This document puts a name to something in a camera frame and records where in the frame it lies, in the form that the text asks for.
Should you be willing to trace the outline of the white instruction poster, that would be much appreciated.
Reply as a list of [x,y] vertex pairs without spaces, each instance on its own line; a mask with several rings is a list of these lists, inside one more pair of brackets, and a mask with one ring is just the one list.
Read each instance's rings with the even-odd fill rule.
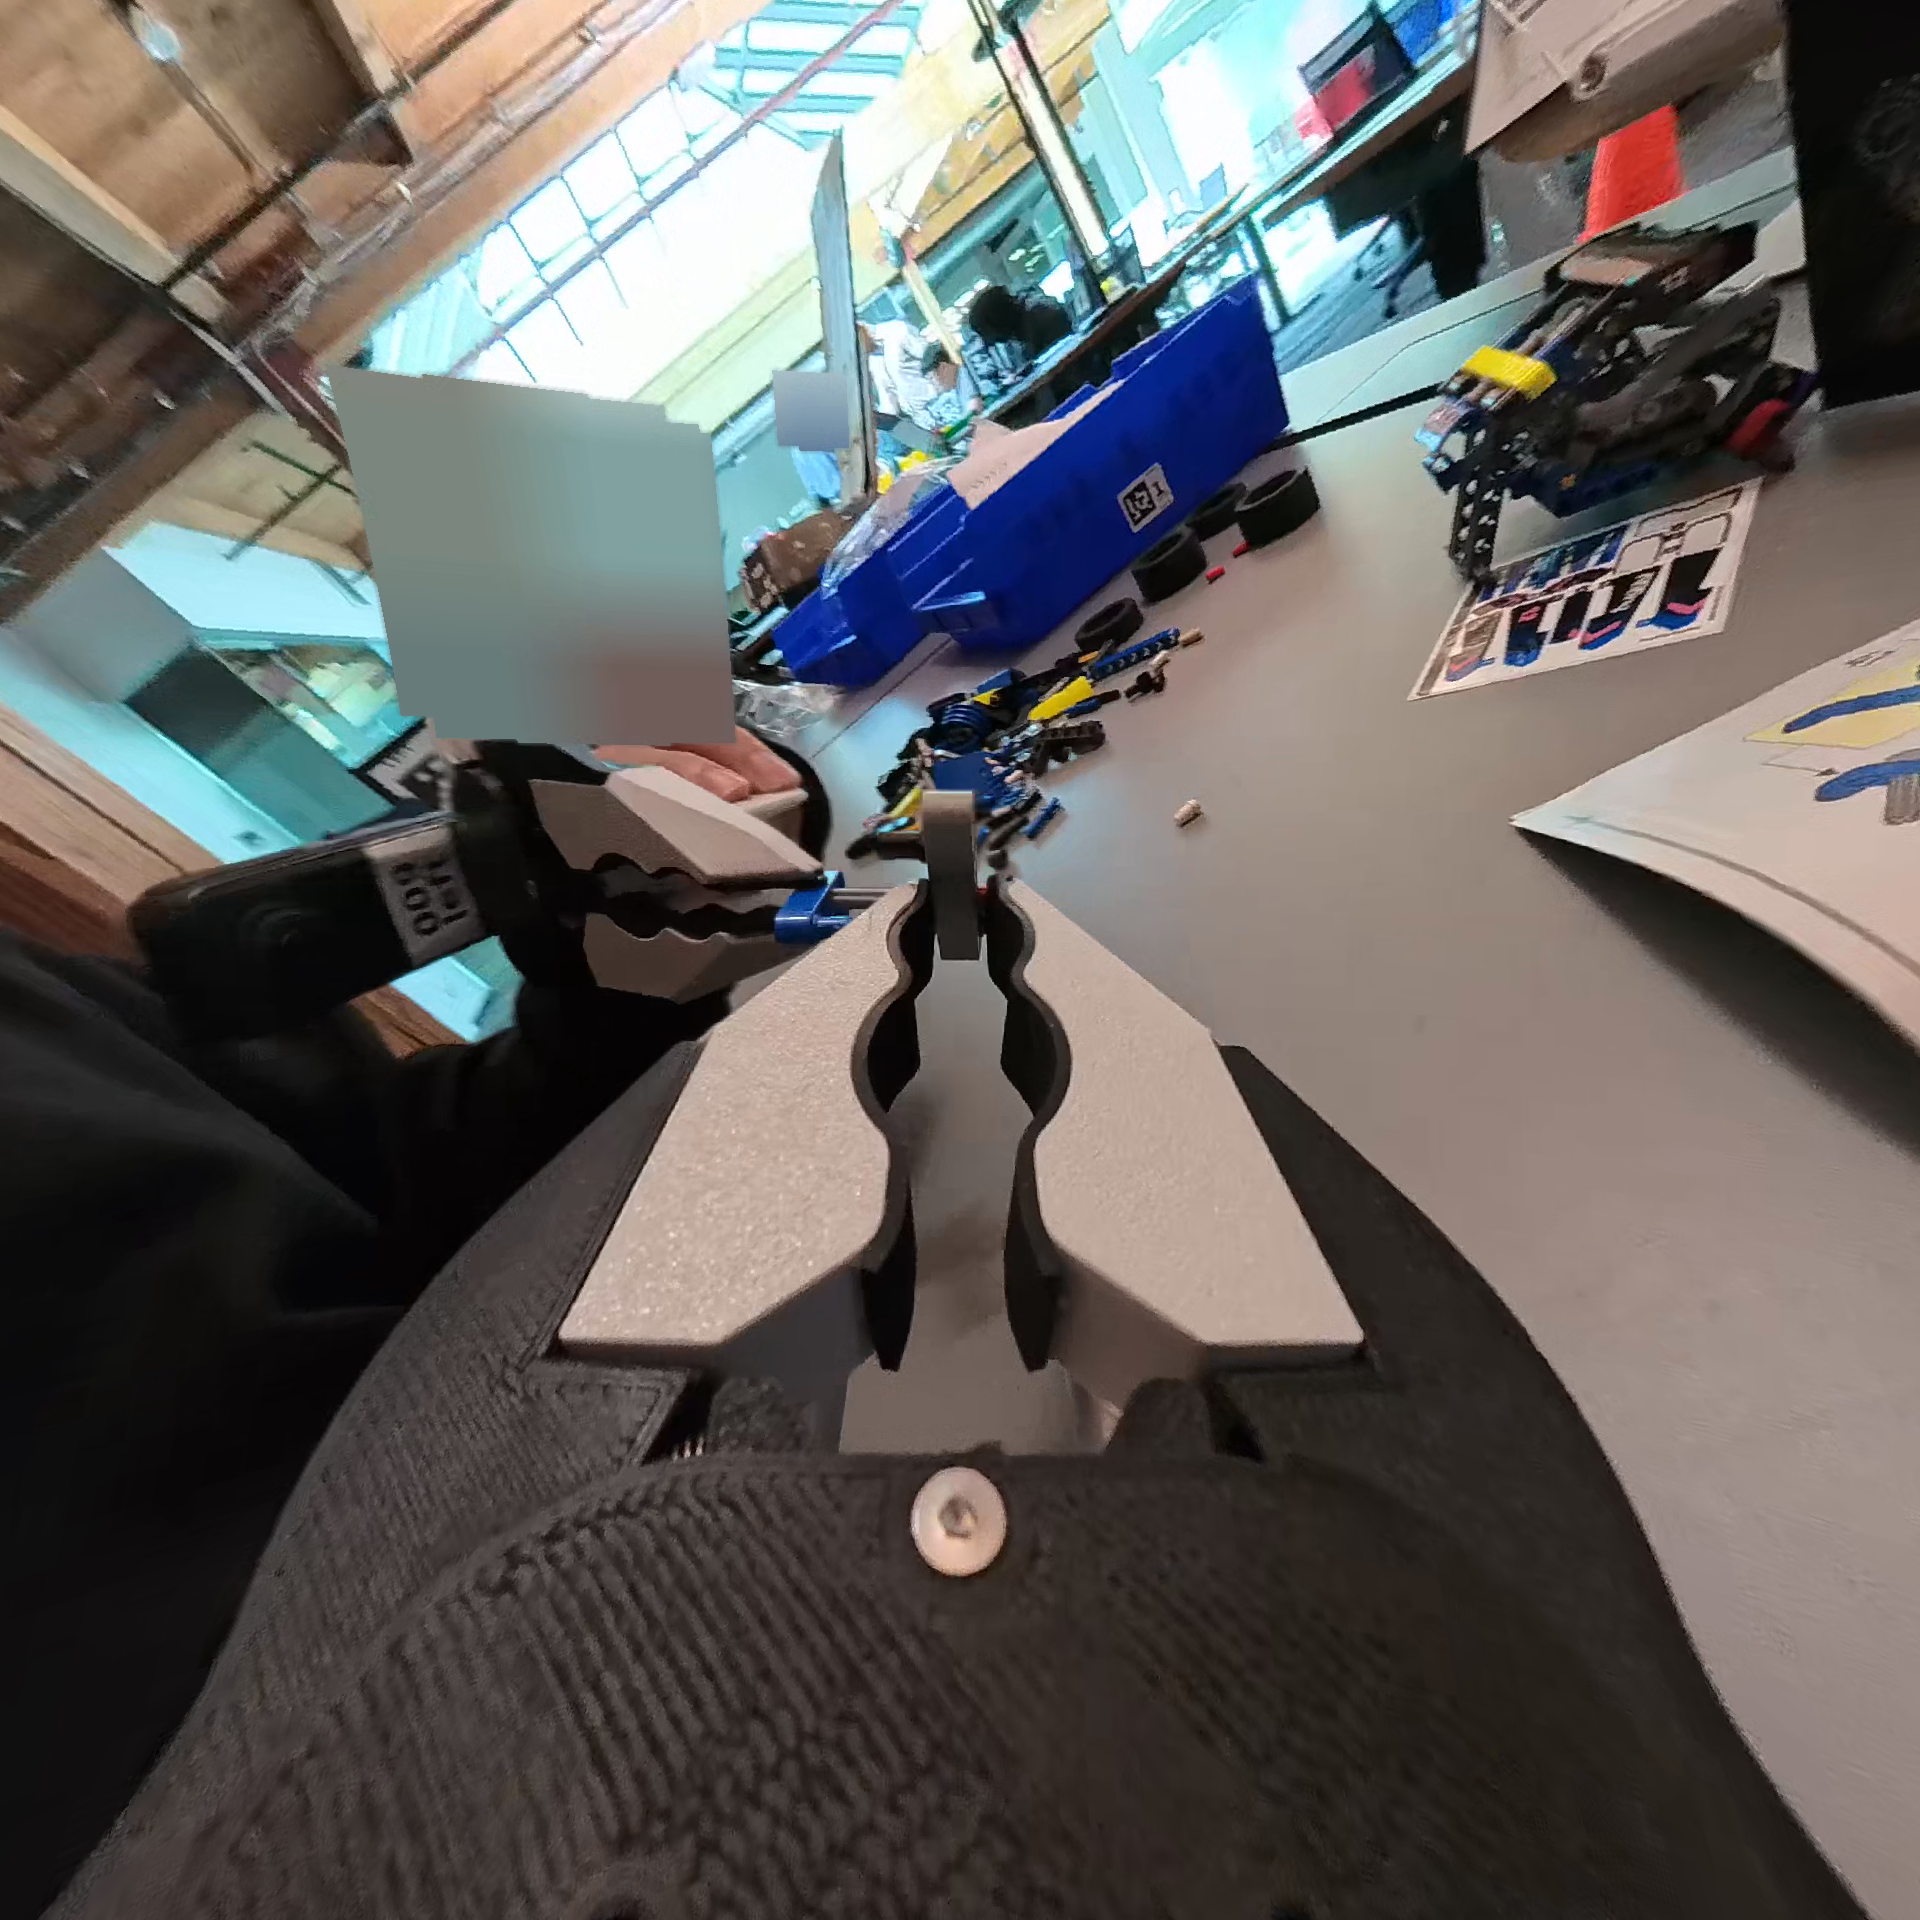
[[1780,2],[1480,2],[1468,148],[1580,154],[1782,42]]

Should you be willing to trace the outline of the person's left hand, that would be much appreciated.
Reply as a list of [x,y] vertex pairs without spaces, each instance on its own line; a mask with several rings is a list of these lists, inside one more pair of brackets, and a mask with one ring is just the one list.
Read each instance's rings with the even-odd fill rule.
[[603,743],[592,751],[608,766],[657,766],[729,804],[742,804],[747,799],[773,798],[788,791],[800,794],[804,786],[797,763],[782,756],[775,747],[742,726],[710,746],[681,743],[672,747],[655,747]]

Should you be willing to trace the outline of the white instruction booklet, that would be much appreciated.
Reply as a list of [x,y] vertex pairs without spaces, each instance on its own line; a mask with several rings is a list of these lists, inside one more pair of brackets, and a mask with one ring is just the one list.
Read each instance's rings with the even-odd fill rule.
[[1512,819],[1739,915],[1918,1042],[1918,623]]

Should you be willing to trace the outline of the grey plastic beam assembly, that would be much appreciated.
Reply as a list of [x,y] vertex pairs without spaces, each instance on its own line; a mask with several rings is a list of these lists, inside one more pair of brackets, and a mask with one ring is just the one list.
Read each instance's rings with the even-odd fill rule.
[[928,789],[918,804],[918,838],[940,956],[974,963],[981,953],[974,791]]

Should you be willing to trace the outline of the blue storage bin with tag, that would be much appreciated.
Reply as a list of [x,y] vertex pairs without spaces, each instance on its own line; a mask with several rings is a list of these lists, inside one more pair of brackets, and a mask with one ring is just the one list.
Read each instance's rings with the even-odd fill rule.
[[1046,438],[932,551],[911,589],[926,635],[1017,651],[1124,573],[1287,427],[1261,284],[1241,278],[1120,355],[1101,389],[1045,420]]

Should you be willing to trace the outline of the sticker sheet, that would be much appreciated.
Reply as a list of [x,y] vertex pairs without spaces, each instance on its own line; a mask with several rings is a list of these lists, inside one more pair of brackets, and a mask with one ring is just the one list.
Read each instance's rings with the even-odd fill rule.
[[1407,700],[1533,683],[1721,634],[1765,490],[1751,478],[1495,564],[1491,582],[1456,599]]

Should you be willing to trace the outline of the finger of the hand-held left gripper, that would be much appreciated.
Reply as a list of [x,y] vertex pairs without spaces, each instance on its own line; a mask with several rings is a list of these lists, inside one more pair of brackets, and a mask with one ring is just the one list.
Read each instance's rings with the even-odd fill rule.
[[582,959],[592,983],[653,1001],[702,1001],[787,957],[776,901],[662,908],[625,901],[615,915],[582,919]]
[[718,894],[797,890],[824,866],[761,817],[665,769],[629,769],[599,783],[529,779],[543,838],[575,873],[631,871]]

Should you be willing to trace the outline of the plain blue storage bin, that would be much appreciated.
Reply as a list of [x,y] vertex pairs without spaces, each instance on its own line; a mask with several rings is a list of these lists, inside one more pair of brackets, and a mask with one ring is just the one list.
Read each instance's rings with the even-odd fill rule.
[[815,589],[771,630],[783,671],[800,683],[864,687],[904,660],[932,630],[920,613],[964,558],[968,506],[913,517],[900,539],[836,589]]

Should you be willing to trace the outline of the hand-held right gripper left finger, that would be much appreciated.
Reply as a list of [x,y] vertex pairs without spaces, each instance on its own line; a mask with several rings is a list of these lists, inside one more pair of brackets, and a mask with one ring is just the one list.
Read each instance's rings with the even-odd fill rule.
[[720,1022],[559,1319],[559,1355],[771,1381],[843,1413],[897,1363],[913,1219],[892,1108],[920,1068],[926,884],[878,895]]

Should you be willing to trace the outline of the orange traffic cone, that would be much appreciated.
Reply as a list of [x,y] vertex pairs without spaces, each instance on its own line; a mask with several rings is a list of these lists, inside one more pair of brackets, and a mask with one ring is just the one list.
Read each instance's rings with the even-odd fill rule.
[[1665,103],[1595,141],[1580,237],[1591,243],[1685,193],[1678,110]]

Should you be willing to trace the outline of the dark toy set box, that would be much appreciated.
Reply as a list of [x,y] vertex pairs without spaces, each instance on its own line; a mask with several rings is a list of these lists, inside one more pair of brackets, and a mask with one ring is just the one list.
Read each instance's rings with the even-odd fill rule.
[[1918,5],[1784,2],[1815,371],[1831,412],[1918,389]]

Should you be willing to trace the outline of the pile of toy parts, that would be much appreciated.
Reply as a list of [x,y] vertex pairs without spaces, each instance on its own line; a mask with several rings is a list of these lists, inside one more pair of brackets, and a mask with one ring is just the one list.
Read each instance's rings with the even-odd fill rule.
[[1001,671],[941,697],[878,781],[880,806],[853,835],[846,858],[918,862],[926,802],[948,795],[971,802],[974,850],[989,871],[1004,871],[1063,817],[1049,779],[1105,747],[1105,710],[1158,697],[1173,660],[1203,642],[1203,628],[1166,626],[1038,674]]

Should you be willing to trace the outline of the grey leaning panel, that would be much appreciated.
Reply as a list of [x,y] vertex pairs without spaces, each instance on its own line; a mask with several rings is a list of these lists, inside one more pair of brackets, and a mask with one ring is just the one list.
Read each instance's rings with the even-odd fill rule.
[[847,389],[847,438],[835,450],[838,497],[846,506],[875,490],[878,425],[869,380],[869,349],[859,341],[846,141],[835,133],[809,201],[809,243],[823,319],[823,371]]

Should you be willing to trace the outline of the person's left forearm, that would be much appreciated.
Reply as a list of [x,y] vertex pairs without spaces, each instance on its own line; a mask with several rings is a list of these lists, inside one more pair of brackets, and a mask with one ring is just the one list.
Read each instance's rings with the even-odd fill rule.
[[512,1026],[489,1039],[385,1062],[369,1079],[368,1115],[390,1210],[497,1206],[665,1053],[709,1034],[729,998],[526,981]]

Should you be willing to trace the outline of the clear plastic bag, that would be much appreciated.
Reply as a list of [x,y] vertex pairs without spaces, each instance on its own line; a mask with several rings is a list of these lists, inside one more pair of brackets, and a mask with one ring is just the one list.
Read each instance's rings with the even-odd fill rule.
[[836,539],[821,572],[821,587],[836,589],[857,567],[900,539],[913,517],[957,503],[945,463],[900,469],[885,492]]

